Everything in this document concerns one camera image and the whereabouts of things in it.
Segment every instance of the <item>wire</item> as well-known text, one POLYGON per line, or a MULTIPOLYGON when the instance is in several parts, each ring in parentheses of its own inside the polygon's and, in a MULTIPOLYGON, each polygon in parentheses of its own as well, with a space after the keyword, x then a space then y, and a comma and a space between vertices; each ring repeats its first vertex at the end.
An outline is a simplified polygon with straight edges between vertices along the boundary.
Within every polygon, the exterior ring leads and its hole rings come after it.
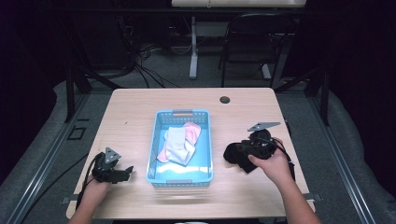
POLYGON ((30 212, 33 210, 33 208, 35 207, 35 205, 38 203, 38 201, 40 201, 40 199, 47 193, 47 191, 60 179, 62 178, 67 172, 69 172, 73 167, 75 167, 79 162, 81 162, 82 160, 84 160, 84 158, 86 158, 88 156, 89 153, 85 154, 83 157, 81 157, 78 161, 76 161, 75 163, 73 163, 69 168, 67 168, 65 171, 63 171, 55 180, 53 180, 44 190, 43 192, 37 197, 37 199, 35 200, 34 203, 32 203, 32 205, 29 207, 29 209, 27 210, 26 214, 24 215, 21 223, 24 222, 24 220, 28 217, 28 215, 30 214, 30 212))

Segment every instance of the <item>black curtain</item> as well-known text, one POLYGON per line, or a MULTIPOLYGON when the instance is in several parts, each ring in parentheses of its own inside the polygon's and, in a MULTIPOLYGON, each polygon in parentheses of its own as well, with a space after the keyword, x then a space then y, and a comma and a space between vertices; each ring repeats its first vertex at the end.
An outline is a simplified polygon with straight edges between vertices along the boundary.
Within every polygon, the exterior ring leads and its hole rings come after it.
POLYGON ((366 163, 396 196, 396 6, 385 0, 308 0, 306 10, 346 16, 302 19, 282 77, 302 76, 331 59, 330 89, 359 130, 366 163), (348 23, 350 15, 358 19, 348 23))
POLYGON ((0 10, 2 183, 50 116, 64 68, 30 2, 2 2, 0 10))

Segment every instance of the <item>black chair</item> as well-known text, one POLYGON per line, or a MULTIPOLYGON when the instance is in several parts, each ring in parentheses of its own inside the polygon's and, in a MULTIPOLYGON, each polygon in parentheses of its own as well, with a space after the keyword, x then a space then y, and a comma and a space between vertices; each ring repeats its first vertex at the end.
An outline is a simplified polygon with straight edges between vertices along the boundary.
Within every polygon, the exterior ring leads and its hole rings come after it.
POLYGON ((224 36, 219 61, 219 69, 222 66, 221 87, 224 87, 225 79, 235 79, 226 77, 227 63, 256 63, 259 70, 267 63, 274 65, 272 88, 283 43, 295 28, 294 20, 285 15, 248 13, 233 18, 224 36))

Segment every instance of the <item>dark background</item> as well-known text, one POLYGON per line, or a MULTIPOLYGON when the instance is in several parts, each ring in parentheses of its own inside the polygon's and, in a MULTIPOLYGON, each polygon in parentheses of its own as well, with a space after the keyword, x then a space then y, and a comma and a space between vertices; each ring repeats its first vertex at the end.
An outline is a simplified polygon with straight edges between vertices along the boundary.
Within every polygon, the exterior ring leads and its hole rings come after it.
MULTIPOLYGON (((151 7, 153 3, 153 7, 169 6, 169 1, 134 2, 140 7, 151 7)), ((326 62, 333 49, 339 49, 329 70, 331 91, 341 99, 358 127, 367 164, 379 183, 395 196, 396 19, 393 15, 396 15, 396 6, 379 0, 355 0, 348 5, 344 1, 308 0, 306 10, 354 15, 354 9, 358 8, 354 6, 367 7, 359 7, 359 22, 352 24, 326 17, 302 19, 282 76, 301 76, 326 62), (341 45, 334 41, 339 41, 340 36, 345 37, 341 38, 341 45)), ((70 42, 64 35, 64 27, 54 18, 41 14, 32 1, 2 2, 0 8, 0 141, 2 154, 7 155, 0 166, 3 182, 48 119, 56 102, 52 89, 65 80, 71 63, 121 69, 131 58, 118 38, 117 24, 112 17, 96 18, 100 21, 84 16, 69 19, 66 25, 76 25, 77 32, 72 35, 81 40, 75 44, 85 49, 81 54, 65 44, 70 42), (95 29, 94 35, 87 35, 90 22, 105 25, 95 29), (108 48, 98 52, 95 45, 108 48)), ((147 22, 145 27, 157 28, 142 28, 142 34, 161 39, 164 46, 169 43, 168 35, 162 38, 161 34, 166 33, 164 27, 172 20, 140 19, 147 22)))

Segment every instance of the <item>gray carpet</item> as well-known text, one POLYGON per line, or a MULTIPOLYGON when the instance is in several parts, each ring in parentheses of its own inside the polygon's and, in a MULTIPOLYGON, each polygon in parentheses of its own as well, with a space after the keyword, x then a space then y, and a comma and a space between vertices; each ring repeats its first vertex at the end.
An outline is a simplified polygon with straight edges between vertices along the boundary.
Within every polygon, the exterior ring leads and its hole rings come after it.
MULTIPOLYGON (((219 87, 220 70, 217 69, 219 48, 216 46, 216 41, 211 41, 208 39, 200 46, 198 78, 195 80, 189 79, 189 53, 175 54, 172 51, 154 50, 150 57, 143 61, 143 65, 179 87, 219 87)), ((147 75, 146 77, 150 88, 160 87, 151 77, 147 75)), ((145 80, 136 71, 125 77, 113 78, 112 81, 126 88, 147 87, 145 80)), ((90 150, 111 94, 111 90, 101 83, 95 80, 91 80, 91 83, 92 94, 84 96, 77 92, 82 107, 70 124, 64 124, 66 118, 65 85, 62 83, 55 88, 58 102, 51 117, 0 187, 0 223, 7 223, 10 217, 15 216, 12 213, 19 205, 23 193, 29 187, 30 181, 51 150, 53 143, 59 140, 57 139, 58 133, 68 130, 66 138, 60 141, 59 154, 56 154, 55 162, 51 165, 48 174, 44 176, 45 181, 42 185, 40 183, 36 186, 39 189, 37 195, 67 167, 90 150), (71 133, 70 129, 73 127, 85 130, 80 140, 67 140, 71 133)), ((236 84, 251 87, 268 86, 268 82, 257 81, 244 84, 237 82, 230 85, 236 84)), ((164 85, 168 88, 175 88, 174 85, 167 82, 164 85)), ((308 187, 311 192, 318 193, 323 198, 323 201, 315 203, 317 214, 323 223, 361 223, 359 213, 346 188, 345 180, 336 167, 332 147, 323 132, 320 120, 316 119, 317 109, 312 106, 312 102, 315 104, 316 99, 305 98, 302 93, 303 87, 304 84, 301 84, 288 92, 279 93, 277 99, 290 124, 291 139, 308 187)), ((396 223, 395 199, 377 184, 375 177, 364 163, 359 133, 342 104, 332 94, 329 121, 330 130, 346 158, 348 167, 355 177, 376 223, 396 223)), ((74 131, 73 134, 75 135, 70 137, 79 136, 78 131, 74 131)), ((60 201, 62 197, 73 193, 84 161, 67 172, 46 192, 31 210, 24 223, 65 223, 67 221, 65 217, 67 204, 61 204, 60 201)), ((111 220, 95 220, 94 223, 111 223, 111 220)))

